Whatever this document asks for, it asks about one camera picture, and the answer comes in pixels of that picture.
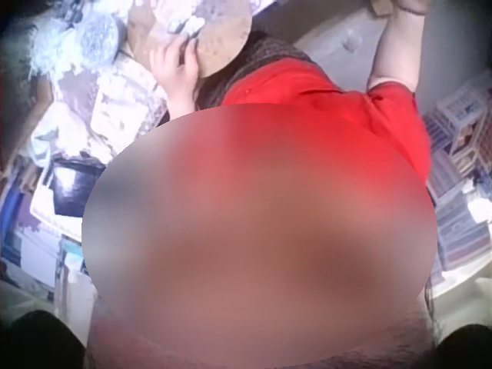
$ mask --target black object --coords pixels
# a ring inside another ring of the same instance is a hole
[[[0,326],[2,369],[82,369],[84,356],[77,337],[46,311],[28,313],[11,327]]]
[[[54,158],[52,160],[55,214],[82,218],[95,182],[106,169],[95,158]]]
[[[490,369],[492,329],[480,324],[459,328],[437,347],[436,369]]]

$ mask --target round wooden board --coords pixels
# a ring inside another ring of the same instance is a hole
[[[173,15],[187,2],[158,0],[153,7],[152,0],[144,0],[142,6],[133,5],[128,44],[137,62],[150,69],[149,50],[171,37],[168,29]],[[249,0],[203,0],[193,15],[206,21],[198,35],[198,62],[204,78],[225,68],[241,52],[251,32],[251,5]]]

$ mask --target fingers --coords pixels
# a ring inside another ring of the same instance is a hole
[[[165,52],[164,63],[166,65],[177,68],[179,66],[179,56],[181,55],[181,48],[188,40],[188,37],[179,35],[173,38]]]
[[[184,69],[187,75],[198,77],[198,58],[197,58],[198,40],[193,38],[190,40],[184,51]]]
[[[153,48],[152,50],[150,50],[149,58],[150,58],[152,70],[156,70],[163,67],[166,49],[167,49],[167,45],[159,45],[157,48]]]

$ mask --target paper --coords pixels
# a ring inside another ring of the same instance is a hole
[[[99,92],[91,129],[116,153],[154,128],[165,113],[165,100],[155,94],[157,82],[144,67],[119,54],[114,65],[99,78]]]

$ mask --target floor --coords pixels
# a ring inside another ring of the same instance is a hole
[[[365,0],[287,0],[261,24],[273,35],[307,52],[342,88],[363,91],[385,20],[375,19]],[[427,17],[421,85],[421,113],[485,69],[492,36],[492,2],[434,0]],[[350,53],[342,43],[352,34],[360,48]]]

